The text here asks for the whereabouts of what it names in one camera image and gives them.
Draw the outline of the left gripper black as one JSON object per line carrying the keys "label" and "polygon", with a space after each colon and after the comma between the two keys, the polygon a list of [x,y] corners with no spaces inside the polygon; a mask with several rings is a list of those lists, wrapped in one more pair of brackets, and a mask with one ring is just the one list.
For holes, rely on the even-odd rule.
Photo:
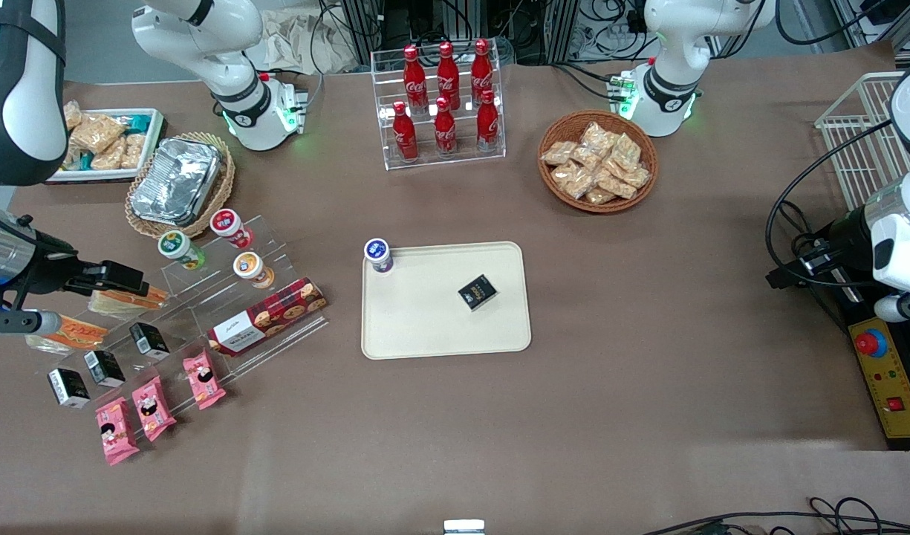
{"label": "left gripper black", "polygon": [[792,241],[796,261],[768,272],[766,282],[772,289],[805,288],[809,281],[821,287],[873,287],[870,236],[865,209],[848,211],[815,233],[798,235]]}

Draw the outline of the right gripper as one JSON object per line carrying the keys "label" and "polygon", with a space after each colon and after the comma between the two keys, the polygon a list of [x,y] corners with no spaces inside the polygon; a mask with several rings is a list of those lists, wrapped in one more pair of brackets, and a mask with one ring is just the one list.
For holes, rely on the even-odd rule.
{"label": "right gripper", "polygon": [[84,296],[95,291],[145,294],[141,270],[109,260],[97,264],[82,261],[68,244],[34,230],[29,215],[17,218],[16,226],[36,247],[29,265],[18,277],[18,288],[24,294],[46,295],[58,291]]}

